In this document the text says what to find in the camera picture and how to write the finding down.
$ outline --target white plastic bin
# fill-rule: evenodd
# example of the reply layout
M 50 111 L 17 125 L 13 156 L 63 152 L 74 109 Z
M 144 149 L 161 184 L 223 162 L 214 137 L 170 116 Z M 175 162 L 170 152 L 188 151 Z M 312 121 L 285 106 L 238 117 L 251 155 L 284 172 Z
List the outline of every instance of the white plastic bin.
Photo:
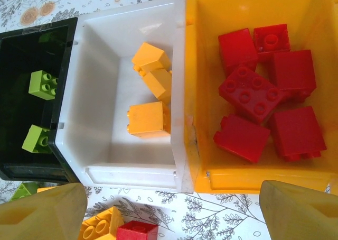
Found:
M 84 185 L 193 191 L 183 141 L 185 0 L 79 17 L 56 144 Z M 143 42 L 172 59 L 172 134 L 130 135 L 130 105 L 156 101 L 133 70 Z

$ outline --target plastic storage bin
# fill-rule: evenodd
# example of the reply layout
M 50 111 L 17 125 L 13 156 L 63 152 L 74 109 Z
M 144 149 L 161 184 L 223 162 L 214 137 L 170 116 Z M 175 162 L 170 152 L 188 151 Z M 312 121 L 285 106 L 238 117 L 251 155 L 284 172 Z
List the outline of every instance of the plastic storage bin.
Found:
M 255 193 L 262 181 L 279 180 L 321 191 L 330 183 L 331 191 L 338 193 L 337 3 L 338 0 L 187 0 L 185 144 L 195 191 Z M 218 87 L 225 79 L 218 35 L 283 23 L 288 26 L 292 50 L 312 51 L 317 89 L 302 105 L 313 106 L 327 150 L 321 158 L 284 162 L 270 140 L 260 161 L 251 164 L 220 150 L 213 141 L 222 117 L 233 112 L 233 107 L 218 95 Z M 267 77 L 263 66 L 258 66 L 257 72 Z
M 78 181 L 54 144 L 77 18 L 0 34 L 0 177 L 5 180 Z M 30 95 L 31 73 L 59 78 L 53 100 Z M 53 154 L 21 147 L 31 125 L 50 130 Z
M 183 139 L 185 0 L 80 16 L 56 144 L 82 184 L 192 191 Z M 173 66 L 170 137 L 128 134 L 130 105 L 156 101 L 131 59 L 143 42 Z

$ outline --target red lego brick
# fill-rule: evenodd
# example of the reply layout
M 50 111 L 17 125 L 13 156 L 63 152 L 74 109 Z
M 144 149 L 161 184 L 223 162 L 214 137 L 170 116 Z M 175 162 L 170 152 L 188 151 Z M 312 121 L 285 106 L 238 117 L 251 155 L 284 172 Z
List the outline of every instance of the red lego brick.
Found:
M 258 54 L 249 29 L 218 36 L 224 73 L 230 75 L 239 65 L 255 71 Z
M 284 91 L 283 101 L 303 103 L 316 88 L 310 50 L 281 52 L 273 56 L 270 81 Z
M 311 106 L 275 112 L 268 123 L 277 153 L 285 161 L 320 157 L 326 150 Z
M 274 53 L 291 50 L 286 24 L 257 27 L 253 30 L 253 40 L 258 52 L 258 62 L 267 62 Z
M 256 123 L 261 123 L 283 98 L 277 87 L 245 67 L 239 67 L 221 84 L 219 94 Z
M 230 115 L 221 122 L 221 131 L 213 140 L 217 146 L 250 162 L 258 162 L 268 141 L 270 130 Z
M 158 225 L 132 220 L 118 227 L 118 240 L 157 240 Z

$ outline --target lego duplo brick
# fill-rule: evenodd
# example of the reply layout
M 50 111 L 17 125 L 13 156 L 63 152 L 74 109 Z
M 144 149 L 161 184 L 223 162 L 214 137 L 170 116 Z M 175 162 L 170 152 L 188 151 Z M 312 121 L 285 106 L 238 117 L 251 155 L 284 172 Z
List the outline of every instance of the lego duplo brick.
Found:
M 255 71 L 258 54 L 249 29 L 234 31 L 218 36 L 224 73 L 230 75 L 240 65 Z
M 250 162 L 258 162 L 269 135 L 269 129 L 230 115 L 222 119 L 221 131 L 216 132 L 213 139 L 219 148 Z
M 253 30 L 253 40 L 258 52 L 258 62 L 267 62 L 274 53 L 291 50 L 286 24 L 257 27 Z
M 157 240 L 158 225 L 132 220 L 117 229 L 118 240 Z
M 219 95 L 256 123 L 266 119 L 283 98 L 276 86 L 246 67 L 239 67 L 221 84 Z
M 132 105 L 127 131 L 140 138 L 170 136 L 171 113 L 163 102 Z
M 22 149 L 31 153 L 52 153 L 48 146 L 48 134 L 48 129 L 31 125 Z
M 171 103 L 172 74 L 170 72 L 165 69 L 156 69 L 148 72 L 142 80 L 157 100 L 165 105 Z
M 55 99 L 58 79 L 49 73 L 40 70 L 31 73 L 29 94 L 40 97 L 44 100 Z
M 42 191 L 48 191 L 48 190 L 54 189 L 54 188 L 56 188 L 56 187 L 57 187 L 57 186 L 38 188 L 38 189 L 37 189 L 37 193 L 42 192 Z
M 141 76 L 156 69 L 169 71 L 171 61 L 164 50 L 151 44 L 143 43 L 132 59 L 134 70 Z
M 39 186 L 36 183 L 22 183 L 11 197 L 10 201 L 30 196 L 37 192 Z
M 284 92 L 283 101 L 303 103 L 316 88 L 311 50 L 274 54 L 270 81 Z
M 117 229 L 123 224 L 121 212 L 109 208 L 82 223 L 78 240 L 116 240 Z
M 311 106 L 275 112 L 268 124 L 277 153 L 285 161 L 320 157 L 321 151 L 326 150 Z

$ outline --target floral tablecloth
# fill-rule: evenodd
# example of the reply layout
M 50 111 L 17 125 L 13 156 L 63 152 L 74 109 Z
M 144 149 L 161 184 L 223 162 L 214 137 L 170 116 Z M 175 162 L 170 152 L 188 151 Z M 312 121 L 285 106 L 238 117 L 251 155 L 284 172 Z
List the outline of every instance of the floral tablecloth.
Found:
M 152 0 L 0 0 L 0 32 Z M 0 202 L 20 182 L 0 182 Z M 159 224 L 158 239 L 267 240 L 258 195 L 183 194 L 86 187 L 86 218 L 116 205 L 125 221 Z

